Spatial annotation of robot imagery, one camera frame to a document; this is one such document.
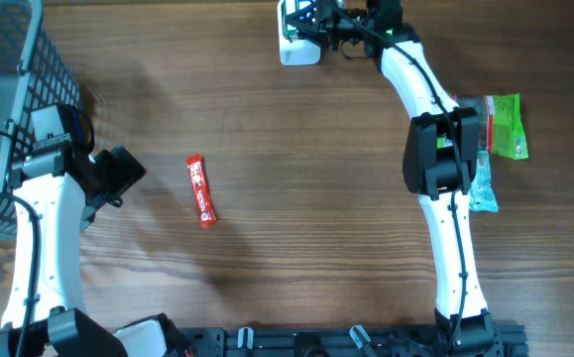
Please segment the red candy bar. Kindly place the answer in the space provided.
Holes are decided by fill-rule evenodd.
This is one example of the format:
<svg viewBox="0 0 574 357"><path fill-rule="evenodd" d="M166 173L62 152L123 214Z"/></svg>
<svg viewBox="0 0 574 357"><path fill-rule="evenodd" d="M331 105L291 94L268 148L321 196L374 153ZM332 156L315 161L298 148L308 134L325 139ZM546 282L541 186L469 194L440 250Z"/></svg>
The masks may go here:
<svg viewBox="0 0 574 357"><path fill-rule="evenodd" d="M203 158L198 153L193 154L186 159L186 165L197 205L200 226L208 228L216 223L217 218L210 197Z"/></svg>

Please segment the green snack bag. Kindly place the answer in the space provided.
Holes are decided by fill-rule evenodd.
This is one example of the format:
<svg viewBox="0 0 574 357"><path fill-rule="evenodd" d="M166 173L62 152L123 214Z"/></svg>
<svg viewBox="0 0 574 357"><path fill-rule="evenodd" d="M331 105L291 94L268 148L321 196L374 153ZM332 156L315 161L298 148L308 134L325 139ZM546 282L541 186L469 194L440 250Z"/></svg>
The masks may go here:
<svg viewBox="0 0 574 357"><path fill-rule="evenodd" d="M512 160L528 158L520 114L520 95L448 95L462 108L472 107L479 117L478 152Z"/></svg>

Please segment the teal tissue pack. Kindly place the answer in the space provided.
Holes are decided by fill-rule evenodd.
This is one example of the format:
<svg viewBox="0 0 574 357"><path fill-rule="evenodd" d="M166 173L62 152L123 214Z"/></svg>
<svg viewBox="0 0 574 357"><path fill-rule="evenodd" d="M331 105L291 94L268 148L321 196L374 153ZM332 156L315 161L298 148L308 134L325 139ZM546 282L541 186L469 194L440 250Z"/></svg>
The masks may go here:
<svg viewBox="0 0 574 357"><path fill-rule="evenodd" d="M476 175L470 188L470 209L472 211L499 211L497 199L491 186L491 165L489 153L479 151L477 154Z"/></svg>

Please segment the dark green gum pack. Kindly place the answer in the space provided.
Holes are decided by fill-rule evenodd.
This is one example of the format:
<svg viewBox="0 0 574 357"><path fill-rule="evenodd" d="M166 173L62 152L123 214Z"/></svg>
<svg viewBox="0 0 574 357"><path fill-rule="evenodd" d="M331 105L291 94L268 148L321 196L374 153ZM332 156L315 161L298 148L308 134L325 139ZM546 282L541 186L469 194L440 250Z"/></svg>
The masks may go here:
<svg viewBox="0 0 574 357"><path fill-rule="evenodd" d="M286 0L283 5L283 32L289 41L316 31L316 1Z"/></svg>

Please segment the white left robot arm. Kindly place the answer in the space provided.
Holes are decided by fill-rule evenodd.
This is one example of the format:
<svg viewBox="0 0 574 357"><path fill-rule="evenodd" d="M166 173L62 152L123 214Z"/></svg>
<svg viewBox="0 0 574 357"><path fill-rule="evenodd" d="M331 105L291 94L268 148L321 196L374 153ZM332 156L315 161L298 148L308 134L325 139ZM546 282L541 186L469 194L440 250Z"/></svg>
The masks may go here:
<svg viewBox="0 0 574 357"><path fill-rule="evenodd" d="M190 342L163 313L114 333L87 315L79 238L105 204L146 173L122 146L95 158L70 144L36 148L11 173L17 243L13 287L2 317L0 356L188 356Z"/></svg>

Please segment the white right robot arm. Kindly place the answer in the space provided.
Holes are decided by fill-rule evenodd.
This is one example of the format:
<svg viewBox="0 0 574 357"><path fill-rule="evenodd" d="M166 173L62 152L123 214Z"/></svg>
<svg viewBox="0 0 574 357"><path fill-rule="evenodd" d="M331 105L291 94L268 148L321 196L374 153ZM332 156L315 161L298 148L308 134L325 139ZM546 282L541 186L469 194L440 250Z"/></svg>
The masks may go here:
<svg viewBox="0 0 574 357"><path fill-rule="evenodd" d="M280 0L280 58L311 65L325 48L362 44L365 56L397 91L410 119L402 158L409 192L427 221L437 291L433 343L445 356L474 356L496 345L495 330L476 271L469 201L476 175L479 117L460 107L427 63L398 1L369 1L346 9L338 1Z"/></svg>

